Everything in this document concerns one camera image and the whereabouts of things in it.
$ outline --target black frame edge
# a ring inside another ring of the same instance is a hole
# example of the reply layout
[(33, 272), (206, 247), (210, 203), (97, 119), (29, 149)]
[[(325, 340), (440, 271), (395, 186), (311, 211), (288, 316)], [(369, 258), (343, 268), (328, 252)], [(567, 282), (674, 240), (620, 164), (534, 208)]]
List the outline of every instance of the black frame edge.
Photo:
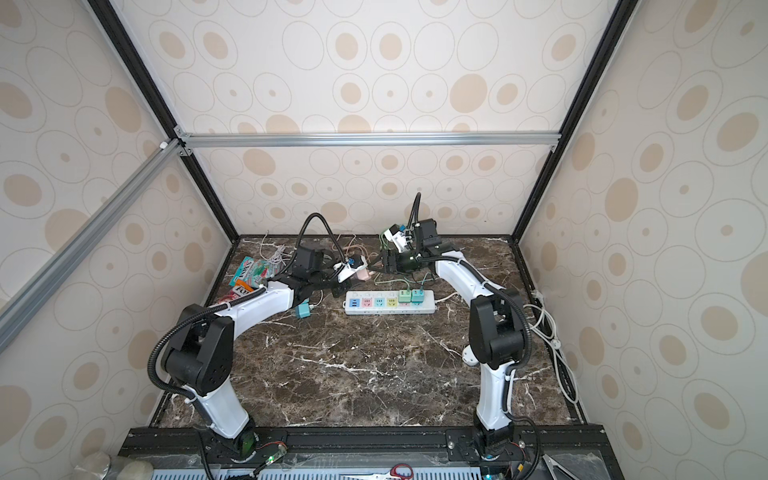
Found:
[[(165, 103), (163, 95), (157, 88), (157, 84), (154, 83), (152, 75), (147, 70), (147, 66), (141, 60), (138, 50), (131, 41), (131, 37), (125, 30), (125, 27), (120, 22), (120, 18), (112, 4), (105, 0), (88, 0), (88, 4), (91, 6), (101, 27), (109, 37), (115, 51), (120, 56), (123, 64), (125, 64), (134, 82), (136, 82), (141, 94), (144, 96), (144, 100), (146, 100), (154, 116), (160, 122), (166, 136), (168, 138), (178, 138), (177, 132), (174, 130), (177, 125), (176, 119)], [(181, 139), (179, 141), (183, 146), (184, 142)], [(224, 233), (230, 239), (230, 242), (236, 241), (239, 237), (237, 230), (197, 159), (192, 154), (182, 156), (181, 159), (190, 176), (192, 176), (192, 180), (214, 213), (214, 216), (219, 221)]]
[(544, 162), (544, 166), (541, 169), (541, 173), (536, 179), (536, 184), (531, 191), (531, 195), (525, 202), (520, 219), (515, 225), (515, 229), (512, 232), (512, 239), (517, 243), (525, 233), (525, 229), (531, 222), (536, 208), (538, 207), (541, 198), (544, 196), (544, 192), (549, 185), (554, 171), (560, 164), (566, 148), (571, 143), (571, 138), (576, 132), (579, 121), (581, 120), (584, 110), (586, 110), (589, 101), (592, 98), (592, 94), (600, 83), (600, 79), (605, 72), (608, 63), (611, 61), (611, 56), (621, 39), (624, 29), (627, 27), (629, 19), (632, 17), (632, 13), (637, 7), (638, 0), (619, 0), (614, 9), (611, 19), (608, 21), (608, 25), (605, 28), (598, 48), (595, 50), (592, 60), (589, 63), (587, 72), (584, 74), (584, 78), (581, 81), (581, 85), (576, 92), (571, 107), (568, 109), (563, 125), (560, 128), (560, 141), (558, 146), (547, 156), (547, 160)]

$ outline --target wall panel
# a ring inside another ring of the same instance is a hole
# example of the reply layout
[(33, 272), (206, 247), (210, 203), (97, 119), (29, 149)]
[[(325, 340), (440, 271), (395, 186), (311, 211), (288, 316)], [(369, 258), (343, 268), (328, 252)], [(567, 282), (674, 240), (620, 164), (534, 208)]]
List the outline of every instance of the wall panel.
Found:
[(0, 355), (0, 478), (68, 478), (147, 424), (149, 353), (229, 246), (172, 161)]
[[(298, 233), (319, 211), (335, 233), (380, 233), (421, 218), (441, 233), (509, 234), (547, 145), (200, 148), (198, 157), (237, 230)], [(323, 233), (320, 222), (310, 233)]]
[(645, 2), (521, 242), (627, 478), (768, 466), (766, 22)]
[(113, 2), (185, 131), (557, 130), (614, 2)]
[(0, 11), (0, 308), (164, 135), (73, 0)]

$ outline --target white power cord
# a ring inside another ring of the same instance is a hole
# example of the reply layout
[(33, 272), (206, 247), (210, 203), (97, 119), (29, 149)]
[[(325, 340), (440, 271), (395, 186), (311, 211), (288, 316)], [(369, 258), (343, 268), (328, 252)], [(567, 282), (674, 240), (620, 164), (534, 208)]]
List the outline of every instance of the white power cord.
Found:
[[(538, 305), (534, 305), (532, 303), (526, 303), (523, 305), (523, 308), (526, 306), (531, 307), (532, 309), (537, 309), (541, 313), (538, 316), (538, 320), (535, 324), (531, 326), (531, 331), (539, 336), (544, 342), (549, 345), (549, 347), (552, 349), (552, 352), (554, 353), (555, 359), (554, 359), (554, 374), (558, 377), (558, 384), (560, 385), (560, 390), (563, 392), (563, 396), (566, 400), (568, 400), (570, 403), (578, 403), (579, 397), (578, 397), (578, 386), (576, 385), (576, 376), (573, 373), (573, 370), (571, 370), (571, 367), (568, 366), (568, 364), (565, 362), (565, 358), (563, 357), (563, 354), (560, 351), (560, 348), (562, 347), (562, 343), (560, 342), (560, 339), (558, 338), (558, 325), (554, 322), (554, 318), (552, 318), (552, 314), (549, 313), (546, 309), (541, 308)], [(539, 326), (544, 322), (544, 320), (547, 320), (549, 322), (550, 328), (552, 330), (552, 334), (550, 336), (546, 335), (544, 332), (542, 332), (539, 329)], [(563, 387), (563, 380), (560, 377), (560, 363), (565, 366), (565, 371), (568, 373), (568, 375), (571, 377), (571, 384), (574, 386), (574, 396), (571, 398), (567, 390)]]
[(442, 297), (440, 300), (435, 300), (435, 303), (445, 302), (447, 299), (451, 298), (452, 296), (458, 295), (458, 292), (451, 293), (448, 296)]

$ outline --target aluminum frame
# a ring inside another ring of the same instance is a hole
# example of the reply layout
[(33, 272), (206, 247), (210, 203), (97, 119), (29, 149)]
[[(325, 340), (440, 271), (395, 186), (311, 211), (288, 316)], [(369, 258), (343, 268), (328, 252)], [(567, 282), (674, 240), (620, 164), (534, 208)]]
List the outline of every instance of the aluminum frame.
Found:
[(369, 134), (188, 134), (187, 147), (370, 147), (435, 145), (557, 145), (559, 131), (403, 132)]
[(175, 138), (168, 140), (165, 148), (157, 149), (8, 302), (0, 313), (0, 353), (136, 202), (168, 161), (180, 152), (179, 140)]

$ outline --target white power strip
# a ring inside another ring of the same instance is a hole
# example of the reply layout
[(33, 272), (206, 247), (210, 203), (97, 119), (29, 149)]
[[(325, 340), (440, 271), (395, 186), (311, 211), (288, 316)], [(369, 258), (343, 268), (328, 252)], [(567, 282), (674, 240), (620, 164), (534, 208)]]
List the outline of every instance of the white power strip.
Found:
[(434, 313), (435, 292), (423, 290), (420, 303), (399, 302), (399, 290), (359, 290), (346, 293), (344, 311), (347, 315), (398, 315), (403, 313)]

